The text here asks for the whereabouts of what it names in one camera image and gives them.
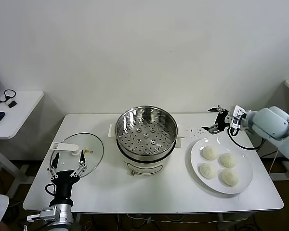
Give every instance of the white plate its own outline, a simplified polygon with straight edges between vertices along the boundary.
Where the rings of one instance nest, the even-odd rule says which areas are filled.
[[[202,156],[202,150],[206,146],[212,146],[217,150],[218,158],[216,160],[210,161]],[[232,153],[237,159],[237,164],[234,168],[232,168],[232,170],[238,174],[239,182],[234,187],[228,186],[221,179],[221,172],[227,169],[219,163],[219,157],[224,153]],[[223,142],[222,139],[218,137],[204,138],[195,143],[191,152],[191,163],[194,171],[202,182],[221,193],[241,193],[249,187],[252,181],[252,167],[244,154],[240,153],[235,147],[227,142]],[[214,179],[207,179],[201,175],[199,167],[203,163],[212,163],[217,169],[217,176]]]

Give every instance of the lid handle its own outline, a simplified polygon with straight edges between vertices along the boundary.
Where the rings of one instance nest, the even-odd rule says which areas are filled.
[[[50,146],[50,150],[71,151],[72,155],[79,155],[81,153],[81,150],[79,150],[79,146],[76,144],[71,144],[71,143],[52,142]]]

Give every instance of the steamed bun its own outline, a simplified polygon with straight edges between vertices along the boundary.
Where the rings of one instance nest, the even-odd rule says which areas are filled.
[[[222,177],[222,180],[231,187],[236,186],[239,182],[239,178],[236,172],[234,172],[231,169],[224,170],[221,173],[221,177]]]
[[[210,163],[204,163],[200,166],[199,171],[202,176],[208,179],[213,179],[216,177],[216,169],[215,167]]]
[[[224,167],[233,168],[236,166],[236,157],[231,153],[225,153],[220,157],[220,162]]]
[[[217,151],[215,150],[215,148],[210,146],[204,147],[202,150],[202,154],[204,158],[208,160],[215,160],[217,158]]]

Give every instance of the floor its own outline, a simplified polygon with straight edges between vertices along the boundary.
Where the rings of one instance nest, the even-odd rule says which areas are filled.
[[[14,162],[18,167],[25,162]],[[271,160],[264,160],[263,164],[268,169],[271,164]],[[29,169],[27,174],[29,176],[35,176],[41,162],[29,162]],[[285,171],[283,166],[276,162],[272,169],[272,172]],[[13,182],[13,177],[3,170],[0,173],[0,193],[6,193],[10,185]],[[246,221],[240,222],[236,227],[232,227],[229,231],[289,231],[289,181],[275,182],[275,186],[279,191],[283,201],[284,208],[279,211],[270,212],[258,212],[254,216],[250,217]],[[12,231],[22,231],[23,225],[28,224],[26,217],[35,212],[25,211],[22,208],[22,201],[25,199],[29,190],[29,185],[23,185],[19,188],[15,195],[15,198],[10,201],[10,206],[5,214],[4,221],[8,224]],[[148,216],[136,216],[137,218],[148,218]],[[169,215],[170,219],[178,220],[180,215]],[[164,215],[152,215],[152,220],[169,220]],[[200,215],[185,215],[181,222],[209,222],[213,220],[219,220],[216,214],[200,214]],[[43,223],[41,221],[34,222],[29,225],[28,230],[34,230],[40,227]],[[217,231],[216,223],[210,224],[180,224],[180,223],[162,223],[151,222],[149,224],[143,224],[141,219],[131,219],[127,215],[119,216],[119,228],[118,217],[116,215],[81,215],[80,224],[83,231],[131,231],[137,229],[138,231]]]

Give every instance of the glass lid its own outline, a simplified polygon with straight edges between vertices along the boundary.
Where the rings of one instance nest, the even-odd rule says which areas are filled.
[[[90,133],[74,134],[63,140],[61,143],[78,145],[79,153],[75,154],[71,151],[54,150],[50,158],[49,168],[51,168],[53,162],[58,160],[56,172],[76,170],[79,167],[79,162],[82,156],[81,153],[83,153],[87,169],[81,175],[82,178],[96,169],[104,155],[102,141],[100,138]]]

